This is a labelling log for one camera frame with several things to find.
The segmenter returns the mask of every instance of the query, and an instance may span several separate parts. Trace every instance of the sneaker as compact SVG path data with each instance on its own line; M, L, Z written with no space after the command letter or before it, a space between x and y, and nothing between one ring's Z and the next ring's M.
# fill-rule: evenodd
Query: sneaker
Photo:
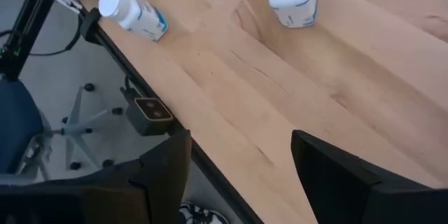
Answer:
M229 224L229 222L217 211L184 202L179 208L178 224Z

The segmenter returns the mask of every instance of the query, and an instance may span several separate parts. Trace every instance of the white bottle cap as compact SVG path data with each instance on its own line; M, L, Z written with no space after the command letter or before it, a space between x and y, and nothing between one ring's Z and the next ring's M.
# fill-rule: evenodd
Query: white bottle cap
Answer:
M105 18L121 20L126 16L129 9L128 0L99 0L99 13Z

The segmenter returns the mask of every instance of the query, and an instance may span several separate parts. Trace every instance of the bottle label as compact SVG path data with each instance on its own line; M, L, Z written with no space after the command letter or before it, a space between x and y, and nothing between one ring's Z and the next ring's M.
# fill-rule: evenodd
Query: bottle label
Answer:
M167 30L167 23L162 14L144 0L137 0L141 12L131 31L157 41Z
M314 25L317 18L317 0L308 0L288 8L274 8L282 25L290 28Z

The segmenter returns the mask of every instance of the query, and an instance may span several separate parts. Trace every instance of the blue chair seat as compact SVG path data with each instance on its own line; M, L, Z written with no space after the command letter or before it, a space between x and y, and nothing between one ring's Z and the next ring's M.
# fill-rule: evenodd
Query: blue chair seat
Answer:
M13 174L34 136L43 132L41 115L19 80L0 80L0 174Z

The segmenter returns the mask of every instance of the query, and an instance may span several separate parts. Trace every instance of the wooden desk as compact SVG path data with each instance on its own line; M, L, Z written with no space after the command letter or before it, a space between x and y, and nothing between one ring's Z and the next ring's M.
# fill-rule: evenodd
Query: wooden desk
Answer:
M448 0L318 0L306 29L267 0L149 1L169 21L159 43L101 27L265 223L316 222L294 129L447 185Z

